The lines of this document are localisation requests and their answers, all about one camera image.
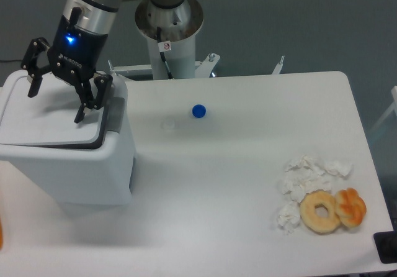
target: metal bracket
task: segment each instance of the metal bracket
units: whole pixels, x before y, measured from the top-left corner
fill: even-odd
[[[220,60],[220,56],[215,53],[210,53],[204,61],[195,62],[195,77],[206,78],[215,77],[216,74],[213,72],[214,67]],[[116,66],[113,67],[110,60],[107,61],[109,64],[110,73],[115,73],[123,76],[140,76],[140,75],[151,75],[151,65],[138,65],[138,66]]]

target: crumpled tissue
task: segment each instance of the crumpled tissue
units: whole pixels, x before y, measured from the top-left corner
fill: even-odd
[[[293,232],[300,223],[299,205],[296,201],[290,201],[281,208],[277,223],[283,227],[286,234]]]
[[[299,203],[306,194],[317,190],[331,191],[332,176],[348,178],[353,170],[353,164],[347,161],[324,161],[303,155],[291,160],[285,167],[282,183],[282,193],[288,195],[290,202],[281,208],[277,223],[287,234],[293,232],[299,225]]]

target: white table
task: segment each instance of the white table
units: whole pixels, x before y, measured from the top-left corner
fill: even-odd
[[[349,82],[342,73],[129,82],[138,158],[128,206],[57,204],[0,164],[11,276],[314,276],[386,271],[372,235],[392,230]],[[194,119],[195,104],[207,115]],[[356,230],[277,228],[283,166],[347,159],[368,213]]]

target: black object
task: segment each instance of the black object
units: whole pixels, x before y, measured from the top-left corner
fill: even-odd
[[[373,235],[382,263],[397,263],[397,232],[377,232]]]
[[[81,102],[75,123],[84,119],[88,109],[100,109],[106,104],[113,81],[110,75],[101,75],[95,69],[107,35],[91,34],[76,27],[81,13],[80,7],[74,7],[70,21],[62,16],[52,47],[44,38],[33,39],[21,63],[21,68],[27,70],[32,79],[28,93],[30,98],[38,94],[42,76],[51,71],[74,86]],[[47,52],[49,65],[39,68],[37,59],[42,52]],[[91,90],[91,78],[98,89],[95,98]]]

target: donut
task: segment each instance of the donut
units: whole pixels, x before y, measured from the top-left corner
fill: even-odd
[[[338,191],[335,194],[335,202],[335,212],[344,226],[352,229],[361,224],[367,207],[355,189]]]
[[[328,216],[317,215],[317,207],[325,207]],[[333,232],[341,224],[335,213],[335,198],[325,191],[317,191],[306,195],[300,204],[300,215],[305,225],[319,234]]]

